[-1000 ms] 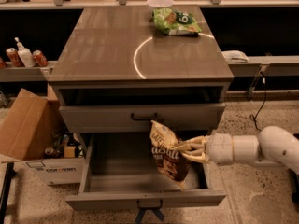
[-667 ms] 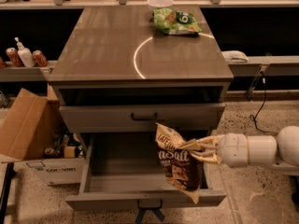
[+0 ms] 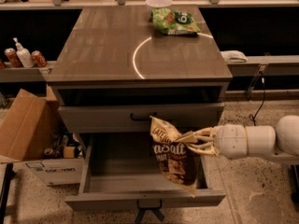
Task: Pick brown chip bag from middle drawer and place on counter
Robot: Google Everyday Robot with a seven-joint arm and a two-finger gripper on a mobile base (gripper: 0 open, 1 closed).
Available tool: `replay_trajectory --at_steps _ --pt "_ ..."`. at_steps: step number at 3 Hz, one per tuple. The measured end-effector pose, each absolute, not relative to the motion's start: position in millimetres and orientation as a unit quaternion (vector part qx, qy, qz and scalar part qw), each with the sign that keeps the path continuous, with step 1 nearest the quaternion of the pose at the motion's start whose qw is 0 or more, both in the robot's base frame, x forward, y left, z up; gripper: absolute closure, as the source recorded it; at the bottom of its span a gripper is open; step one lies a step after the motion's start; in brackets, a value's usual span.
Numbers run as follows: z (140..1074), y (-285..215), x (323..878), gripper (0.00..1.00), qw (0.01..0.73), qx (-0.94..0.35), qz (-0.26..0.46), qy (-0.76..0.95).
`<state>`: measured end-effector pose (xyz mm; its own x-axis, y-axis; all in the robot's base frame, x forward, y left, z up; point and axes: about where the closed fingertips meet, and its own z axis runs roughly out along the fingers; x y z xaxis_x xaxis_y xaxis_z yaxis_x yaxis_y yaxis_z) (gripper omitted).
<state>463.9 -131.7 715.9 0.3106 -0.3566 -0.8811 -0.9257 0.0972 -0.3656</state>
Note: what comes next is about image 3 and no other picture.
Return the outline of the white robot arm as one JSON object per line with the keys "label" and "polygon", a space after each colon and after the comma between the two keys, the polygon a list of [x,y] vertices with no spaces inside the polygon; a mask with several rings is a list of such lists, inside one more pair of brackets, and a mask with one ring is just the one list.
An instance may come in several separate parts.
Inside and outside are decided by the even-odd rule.
{"label": "white robot arm", "polygon": [[295,165],[299,163],[299,117],[281,118],[276,127],[225,124],[183,134],[177,142],[194,153],[222,155],[228,160],[247,157]]}

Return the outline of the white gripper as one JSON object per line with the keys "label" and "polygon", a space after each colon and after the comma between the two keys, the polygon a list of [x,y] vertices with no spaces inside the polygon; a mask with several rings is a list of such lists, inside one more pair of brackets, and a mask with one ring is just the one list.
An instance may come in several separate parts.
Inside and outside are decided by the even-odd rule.
{"label": "white gripper", "polygon": [[241,125],[225,124],[219,126],[215,137],[214,146],[212,127],[203,128],[195,132],[189,131],[181,135],[177,142],[197,143],[205,142],[203,145],[188,144],[188,149],[200,155],[222,156],[229,160],[246,158],[248,156],[247,134]]}

